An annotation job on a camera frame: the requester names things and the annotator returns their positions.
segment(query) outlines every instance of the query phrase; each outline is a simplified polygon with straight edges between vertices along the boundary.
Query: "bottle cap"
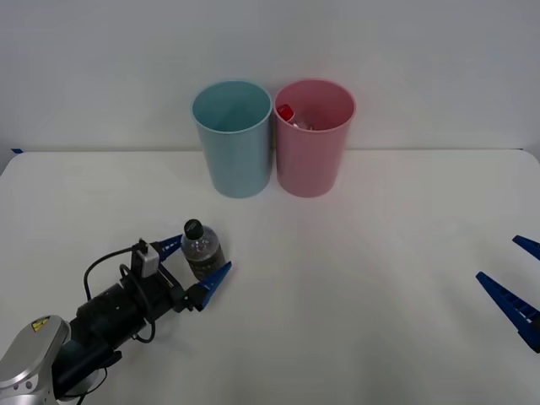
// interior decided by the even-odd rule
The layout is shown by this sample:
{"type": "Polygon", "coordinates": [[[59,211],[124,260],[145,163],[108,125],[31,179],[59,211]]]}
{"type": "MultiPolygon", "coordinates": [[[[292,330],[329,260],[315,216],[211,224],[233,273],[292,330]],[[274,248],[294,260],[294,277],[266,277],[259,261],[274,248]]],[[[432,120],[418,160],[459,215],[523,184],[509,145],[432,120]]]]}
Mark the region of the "bottle cap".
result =
{"type": "Polygon", "coordinates": [[[204,234],[203,224],[197,219],[190,219],[184,225],[184,236],[189,240],[200,239],[204,234]]]}
{"type": "Polygon", "coordinates": [[[289,122],[294,118],[294,111],[288,104],[283,104],[278,107],[278,114],[281,116],[286,122],[289,122]]]}

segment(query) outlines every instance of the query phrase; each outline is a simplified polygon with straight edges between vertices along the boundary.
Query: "plastic water bottle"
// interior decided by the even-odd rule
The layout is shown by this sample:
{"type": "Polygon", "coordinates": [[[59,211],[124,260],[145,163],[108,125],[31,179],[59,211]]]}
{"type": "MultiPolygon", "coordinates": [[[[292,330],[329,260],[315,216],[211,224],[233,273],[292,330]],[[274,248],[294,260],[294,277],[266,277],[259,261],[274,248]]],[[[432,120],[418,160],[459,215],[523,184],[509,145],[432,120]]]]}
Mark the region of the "plastic water bottle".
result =
{"type": "Polygon", "coordinates": [[[197,219],[184,225],[182,251],[199,281],[225,265],[225,257],[216,233],[197,219]]]}
{"type": "Polygon", "coordinates": [[[313,126],[307,121],[303,120],[301,117],[297,117],[294,110],[288,104],[280,105],[278,107],[278,114],[293,127],[313,131],[313,126]]]}

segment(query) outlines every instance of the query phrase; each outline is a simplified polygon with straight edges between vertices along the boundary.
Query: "cup rim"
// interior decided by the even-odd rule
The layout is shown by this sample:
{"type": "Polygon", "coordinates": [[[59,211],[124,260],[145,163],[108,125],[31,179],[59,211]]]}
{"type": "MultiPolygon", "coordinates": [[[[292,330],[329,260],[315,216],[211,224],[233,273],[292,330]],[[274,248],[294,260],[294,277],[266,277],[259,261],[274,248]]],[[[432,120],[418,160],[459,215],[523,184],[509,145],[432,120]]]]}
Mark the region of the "cup rim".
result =
{"type": "Polygon", "coordinates": [[[195,121],[195,123],[210,131],[210,132],[213,132],[213,133],[220,133],[220,134],[224,134],[224,135],[230,135],[230,134],[236,134],[236,133],[243,133],[243,132],[247,132],[247,131],[250,131],[251,129],[253,128],[256,128],[258,127],[259,125],[261,125],[263,122],[265,122],[269,117],[270,117],[270,114],[272,114],[272,111],[273,111],[273,99],[272,99],[272,96],[270,95],[270,93],[268,93],[268,90],[266,90],[264,87],[262,87],[260,84],[257,84],[255,82],[252,82],[250,80],[243,80],[241,78],[230,78],[228,80],[219,80],[217,82],[214,82],[208,86],[206,86],[204,89],[201,89],[197,92],[197,95],[195,96],[195,98],[193,99],[192,101],[192,108],[191,108],[191,112],[192,112],[192,118],[193,118],[193,121],[195,121]],[[257,124],[251,126],[251,127],[248,127],[248,128],[245,128],[245,129],[240,129],[239,131],[218,131],[216,129],[212,129],[210,127],[207,127],[206,125],[203,125],[201,122],[199,122],[199,120],[195,117],[195,113],[193,112],[193,107],[195,106],[195,101],[197,100],[197,97],[205,92],[206,90],[212,88],[213,86],[216,86],[218,84],[222,84],[222,83],[231,83],[231,82],[237,82],[237,83],[246,83],[246,84],[250,84],[252,86],[255,86],[255,87],[258,87],[259,89],[261,89],[268,97],[268,99],[270,100],[270,108],[268,109],[268,112],[267,114],[264,116],[264,118],[262,118],[257,124]]]}
{"type": "Polygon", "coordinates": [[[293,83],[289,83],[287,84],[286,86],[283,86],[279,91],[278,93],[276,94],[276,96],[274,97],[273,99],[273,113],[274,115],[282,122],[284,123],[285,125],[288,125],[289,127],[291,128],[294,128],[296,131],[299,131],[299,132],[307,132],[307,133],[328,133],[328,132],[334,132],[336,131],[337,129],[341,128],[341,127],[345,127],[346,125],[348,125],[353,119],[354,119],[354,116],[356,116],[356,100],[354,99],[354,96],[353,94],[348,90],[346,89],[345,87],[343,87],[341,84],[338,84],[332,80],[328,80],[326,78],[303,78],[301,80],[296,80],[295,82],[293,83]],[[286,122],[279,114],[278,114],[278,107],[276,106],[276,101],[278,100],[278,97],[279,95],[281,94],[282,91],[284,91],[285,89],[287,89],[289,86],[292,86],[294,84],[297,84],[297,83],[302,83],[302,82],[324,82],[324,83],[329,83],[329,84],[333,84],[334,86],[336,87],[339,87],[341,90],[345,91],[345,93],[347,93],[347,95],[351,98],[351,100],[353,101],[353,113],[351,114],[351,117],[346,121],[344,122],[343,124],[341,125],[338,125],[337,127],[334,127],[334,128],[329,128],[329,129],[323,129],[321,131],[317,131],[317,130],[313,130],[313,129],[304,129],[304,128],[298,128],[298,127],[295,127],[293,124],[291,124],[290,122],[286,122]]]}

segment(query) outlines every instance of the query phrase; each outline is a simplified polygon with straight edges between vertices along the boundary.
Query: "pink cup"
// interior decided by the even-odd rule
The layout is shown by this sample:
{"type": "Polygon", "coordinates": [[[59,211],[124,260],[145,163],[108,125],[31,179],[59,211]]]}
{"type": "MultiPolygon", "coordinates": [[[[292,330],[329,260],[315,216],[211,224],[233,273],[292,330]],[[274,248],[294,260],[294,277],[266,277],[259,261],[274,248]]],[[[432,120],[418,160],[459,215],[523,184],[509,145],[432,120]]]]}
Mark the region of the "pink cup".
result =
{"type": "Polygon", "coordinates": [[[356,112],[353,95],[328,80],[300,80],[279,91],[273,109],[279,184],[298,197],[317,197],[330,191],[356,112]],[[294,127],[279,116],[277,109],[284,104],[313,130],[294,127]]]}

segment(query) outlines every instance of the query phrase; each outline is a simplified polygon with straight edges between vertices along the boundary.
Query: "plastic cup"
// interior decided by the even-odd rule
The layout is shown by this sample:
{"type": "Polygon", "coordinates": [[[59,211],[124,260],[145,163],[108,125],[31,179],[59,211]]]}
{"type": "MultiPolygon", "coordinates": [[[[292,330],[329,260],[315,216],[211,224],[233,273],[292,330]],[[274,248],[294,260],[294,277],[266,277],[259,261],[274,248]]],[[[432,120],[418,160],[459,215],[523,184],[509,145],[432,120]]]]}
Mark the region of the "plastic cup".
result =
{"type": "Polygon", "coordinates": [[[227,81],[195,98],[192,114],[213,186],[227,197],[260,192],[272,172],[272,98],[256,84],[227,81]]]}
{"type": "Polygon", "coordinates": [[[309,79],[281,89],[274,101],[279,184],[298,197],[317,197],[332,189],[350,123],[356,112],[354,97],[339,84],[309,79]],[[294,119],[310,124],[302,129],[277,113],[290,105],[294,119]]]}

